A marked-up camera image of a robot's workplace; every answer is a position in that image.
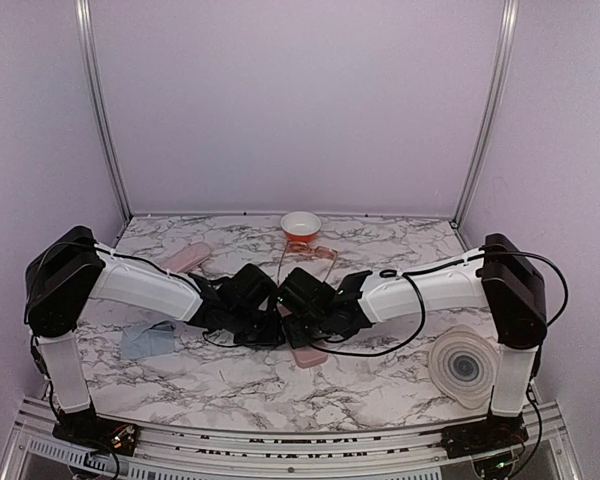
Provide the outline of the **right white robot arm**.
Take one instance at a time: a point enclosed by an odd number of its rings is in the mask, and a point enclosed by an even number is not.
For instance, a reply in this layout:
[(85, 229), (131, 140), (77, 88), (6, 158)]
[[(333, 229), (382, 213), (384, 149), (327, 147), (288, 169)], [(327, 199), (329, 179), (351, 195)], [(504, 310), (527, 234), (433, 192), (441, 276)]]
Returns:
[(459, 458), (528, 440), (522, 410), (548, 333), (545, 285), (506, 236), (491, 234), (478, 249), (415, 271), (349, 274), (336, 288), (295, 268), (276, 300), (288, 312), (283, 325), (294, 348), (316, 348), (322, 336), (349, 339), (413, 315), (422, 331), (433, 311), (489, 309), (496, 348), (457, 326), (429, 351), (429, 375), (439, 390), (467, 409), (488, 407), (484, 419), (444, 428), (441, 444), (448, 457)]

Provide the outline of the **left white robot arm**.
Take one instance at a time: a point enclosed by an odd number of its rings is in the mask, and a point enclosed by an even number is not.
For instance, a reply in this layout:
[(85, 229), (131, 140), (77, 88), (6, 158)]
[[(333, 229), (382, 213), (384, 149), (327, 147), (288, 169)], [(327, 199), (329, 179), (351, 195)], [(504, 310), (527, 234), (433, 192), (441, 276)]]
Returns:
[(137, 427), (99, 416), (84, 379), (75, 332), (90, 301), (111, 301), (162, 314), (207, 333), (225, 331), (237, 346), (276, 348), (285, 341), (276, 285), (259, 267), (209, 280), (177, 273), (100, 244), (85, 226), (70, 229), (25, 272), (24, 322), (30, 352), (55, 392), (55, 437), (121, 451)]

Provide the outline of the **pink hard glasses case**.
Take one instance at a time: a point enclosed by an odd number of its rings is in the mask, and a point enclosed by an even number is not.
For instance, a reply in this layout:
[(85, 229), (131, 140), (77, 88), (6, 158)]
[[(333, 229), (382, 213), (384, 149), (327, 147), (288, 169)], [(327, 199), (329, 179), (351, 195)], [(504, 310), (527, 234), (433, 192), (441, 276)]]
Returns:
[(281, 305), (278, 306), (278, 311), (281, 315), (282, 329), (296, 365), (301, 369), (308, 369), (325, 363), (329, 358), (327, 353), (315, 350), (310, 346), (296, 348), (293, 345), (292, 333), (288, 326), (292, 314), (286, 307)]

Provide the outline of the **pink soft glasses case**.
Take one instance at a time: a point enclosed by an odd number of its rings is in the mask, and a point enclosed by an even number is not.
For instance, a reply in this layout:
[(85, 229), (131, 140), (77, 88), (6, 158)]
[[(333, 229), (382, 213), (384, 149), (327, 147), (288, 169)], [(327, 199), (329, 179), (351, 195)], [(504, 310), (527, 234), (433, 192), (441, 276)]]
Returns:
[(174, 273), (187, 273), (199, 267), (211, 256), (211, 247), (198, 242), (182, 248), (164, 260), (161, 266)]

